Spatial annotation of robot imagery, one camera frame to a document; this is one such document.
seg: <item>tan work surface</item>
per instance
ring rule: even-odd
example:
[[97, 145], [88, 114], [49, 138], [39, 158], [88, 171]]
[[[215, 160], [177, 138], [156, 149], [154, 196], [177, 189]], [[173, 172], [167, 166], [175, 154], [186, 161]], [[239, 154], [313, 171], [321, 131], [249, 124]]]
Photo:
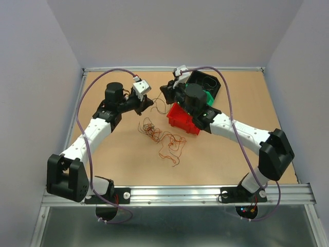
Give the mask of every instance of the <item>tan work surface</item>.
[[[173, 79], [171, 72], [136, 72], [145, 79], [152, 90], [148, 97], [156, 98], [159, 87]], [[84, 89], [102, 73], [89, 72]], [[229, 85], [234, 119], [258, 129], [274, 130], [279, 128], [269, 92], [261, 72], [223, 72]], [[98, 80], [87, 93], [82, 102], [79, 120], [86, 128], [98, 105], [104, 99], [106, 85], [120, 82], [130, 91], [132, 76], [123, 72], [113, 72]], [[221, 82], [213, 107], [229, 115], [225, 86]], [[158, 101], [158, 107], [164, 111], [165, 105]], [[158, 152], [161, 143], [155, 143], [148, 136], [138, 132], [139, 122], [149, 117], [155, 127], [185, 137], [185, 144], [179, 165], [173, 167], [170, 159], [161, 159]], [[77, 125], [72, 134], [73, 143], [80, 135]], [[247, 150], [253, 164], [258, 165], [258, 156]], [[187, 134], [184, 130], [172, 127], [166, 115], [156, 109], [146, 109], [141, 116], [135, 111], [122, 114], [122, 121], [114, 132], [108, 136], [93, 154], [94, 175], [109, 178], [116, 185], [233, 185], [238, 184], [249, 171], [248, 165], [237, 143], [224, 137], [212, 135], [205, 131], [200, 134]], [[293, 166], [290, 165], [281, 183], [295, 184], [297, 179]]]

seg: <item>thin orange wire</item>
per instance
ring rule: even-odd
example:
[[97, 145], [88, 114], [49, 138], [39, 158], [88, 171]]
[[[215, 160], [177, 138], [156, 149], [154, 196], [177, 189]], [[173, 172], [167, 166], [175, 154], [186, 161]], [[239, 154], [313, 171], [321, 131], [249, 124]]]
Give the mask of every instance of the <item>thin orange wire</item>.
[[[151, 140], [155, 141], [156, 143], [161, 143], [162, 147], [159, 150], [159, 156], [161, 158], [170, 159], [175, 164], [174, 166], [179, 164], [179, 158], [181, 156], [182, 149], [185, 146], [185, 143], [187, 142], [184, 137], [181, 137], [180, 135], [177, 134], [173, 135], [169, 131], [162, 132], [159, 128], [156, 128], [154, 124], [152, 124], [151, 120], [148, 117], [144, 119], [142, 128], [140, 124], [138, 124], [138, 131], [141, 132], [142, 134], [146, 134], [151, 138]], [[166, 137], [169, 138], [168, 151], [172, 156], [163, 155], [161, 153], [161, 151], [164, 148], [163, 140], [166, 139]], [[179, 155], [175, 155], [172, 152], [179, 152]]]

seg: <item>metal edge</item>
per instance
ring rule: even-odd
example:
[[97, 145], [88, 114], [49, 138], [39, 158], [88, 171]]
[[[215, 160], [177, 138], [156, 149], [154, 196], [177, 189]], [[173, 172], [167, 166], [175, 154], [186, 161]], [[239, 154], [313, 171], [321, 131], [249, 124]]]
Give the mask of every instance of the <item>metal edge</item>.
[[[133, 186], [131, 203], [127, 207], [141, 206], [240, 206], [243, 203], [218, 203], [217, 196], [221, 191], [217, 186]], [[282, 205], [315, 204], [314, 195], [309, 184], [282, 185]], [[275, 205], [279, 194], [276, 185], [266, 188], [268, 202], [263, 205]], [[95, 206], [76, 203], [53, 195], [43, 197], [43, 206]]]
[[50, 207], [41, 206], [30, 247], [40, 247]]
[[[176, 66], [118, 66], [120, 68], [129, 69], [131, 71], [169, 71], [172, 72]], [[95, 67], [95, 68], [85, 68], [85, 72], [105, 72], [112, 68], [118, 67]], [[220, 67], [214, 66], [221, 71], [263, 71], [265, 67]]]
[[73, 114], [72, 119], [71, 119], [70, 128], [69, 128], [69, 131], [68, 131], [68, 135], [66, 137], [64, 149], [66, 149], [69, 146], [69, 143], [71, 141], [71, 136], [72, 136], [73, 129], [74, 129], [74, 126], [75, 126], [77, 106], [78, 106], [78, 102], [79, 102], [79, 100], [81, 98], [81, 95], [83, 93], [83, 88], [84, 88], [84, 85], [86, 83], [86, 79], [87, 79], [87, 75], [85, 75], [85, 73], [83, 73], [83, 76], [81, 78], [81, 83], [80, 83], [80, 88], [79, 88], [78, 96], [77, 96], [77, 101], [76, 101], [75, 108], [74, 108], [75, 111], [74, 111], [74, 114]]
[[305, 205], [305, 210], [318, 247], [328, 247], [328, 239], [324, 233], [320, 219], [313, 205]]

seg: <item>white wall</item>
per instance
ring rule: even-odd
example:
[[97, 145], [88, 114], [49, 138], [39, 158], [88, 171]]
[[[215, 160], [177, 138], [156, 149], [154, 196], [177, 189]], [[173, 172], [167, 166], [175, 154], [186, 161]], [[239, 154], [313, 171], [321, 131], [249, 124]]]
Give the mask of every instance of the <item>white wall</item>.
[[81, 68], [45, 0], [0, 6], [0, 246], [29, 246]]
[[305, 0], [265, 70], [295, 170], [329, 236], [329, 1]]
[[302, 0], [48, 0], [82, 67], [264, 66]]

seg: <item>purple cable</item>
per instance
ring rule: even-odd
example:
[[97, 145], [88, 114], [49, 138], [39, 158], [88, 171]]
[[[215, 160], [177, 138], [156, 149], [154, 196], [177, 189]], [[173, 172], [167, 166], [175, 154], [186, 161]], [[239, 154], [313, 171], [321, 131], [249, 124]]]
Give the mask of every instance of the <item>purple cable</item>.
[[249, 166], [249, 169], [250, 169], [253, 177], [255, 178], [258, 186], [261, 187], [262, 189], [265, 189], [267, 187], [267, 185], [263, 186], [261, 184], [261, 182], [259, 181], [259, 179], [257, 178], [256, 173], [253, 170], [253, 167], [251, 165], [251, 162], [250, 162], [250, 160], [248, 158], [248, 155], [246, 153], [246, 150], [244, 149], [244, 147], [242, 145], [242, 142], [241, 142], [241, 139], [239, 137], [239, 134], [238, 134], [238, 132], [236, 130], [236, 127], [235, 127], [235, 124], [234, 124], [234, 118], [233, 118], [233, 108], [232, 108], [231, 95], [230, 95], [230, 92], [229, 92], [228, 85], [227, 85], [227, 82], [225, 80], [225, 77], [223, 76], [223, 74], [218, 69], [216, 69], [214, 67], [211, 67], [211, 66], [202, 66], [202, 67], [198, 67], [198, 68], [192, 68], [192, 69], [188, 69], [188, 70], [182, 71], [181, 73], [192, 72], [192, 71], [199, 70], [199, 69], [212, 69], [212, 70], [216, 71], [220, 75], [220, 77], [222, 78], [222, 80], [224, 82], [224, 85], [225, 85], [225, 88], [226, 88], [226, 92], [227, 92], [228, 105], [230, 107], [230, 119], [231, 119], [231, 123], [232, 123], [232, 127], [233, 127], [233, 130], [234, 130], [236, 139], [237, 139], [237, 143], [239, 144], [239, 146], [241, 148], [241, 151], [243, 153], [243, 156], [245, 157], [246, 162], [247, 162], [247, 164]]
[[88, 159], [89, 159], [89, 165], [90, 165], [90, 188], [92, 189], [92, 191], [95, 193], [95, 195], [101, 199], [103, 202], [111, 205], [111, 206], [114, 206], [116, 208], [120, 208], [120, 209], [123, 209], [123, 210], [126, 210], [130, 213], [130, 216], [128, 219], [125, 219], [125, 220], [122, 220], [122, 221], [118, 221], [118, 222], [107, 222], [107, 221], [104, 221], [103, 219], [99, 218], [99, 220], [101, 220], [102, 222], [104, 223], [108, 223], [108, 224], [120, 224], [120, 223], [125, 223], [127, 221], [129, 221], [132, 217], [133, 217], [133, 212], [131, 210], [129, 210], [128, 208], [125, 208], [125, 207], [122, 207], [118, 204], [115, 204], [113, 202], [110, 202], [108, 201], [107, 199], [105, 199], [104, 197], [102, 197], [100, 194], [97, 193], [97, 191], [94, 189], [94, 185], [93, 185], [93, 179], [94, 179], [94, 172], [93, 172], [93, 161], [92, 161], [92, 153], [90, 151], [90, 146], [89, 146], [89, 142], [88, 142], [88, 139], [86, 137], [86, 133], [84, 132], [84, 129], [82, 128], [81, 124], [80, 124], [80, 121], [79, 121], [79, 110], [80, 110], [80, 106], [81, 106], [81, 103], [84, 99], [84, 97], [86, 96], [87, 92], [89, 91], [89, 89], [95, 84], [96, 81], [98, 81], [101, 77], [105, 76], [106, 74], [112, 72], [112, 71], [123, 71], [123, 72], [127, 72], [129, 74], [131, 74], [133, 77], [135, 76], [134, 73], [132, 73], [131, 71], [127, 70], [127, 69], [124, 69], [124, 68], [113, 68], [113, 69], [110, 69], [104, 73], [102, 73], [100, 76], [98, 76], [86, 89], [86, 91], [82, 94], [81, 96], [81, 99], [79, 100], [78, 102], [78, 106], [77, 106], [77, 114], [76, 114], [76, 121], [77, 121], [77, 124], [78, 124], [78, 127], [83, 135], [83, 139], [86, 143], [86, 149], [87, 149], [87, 155], [88, 155]]

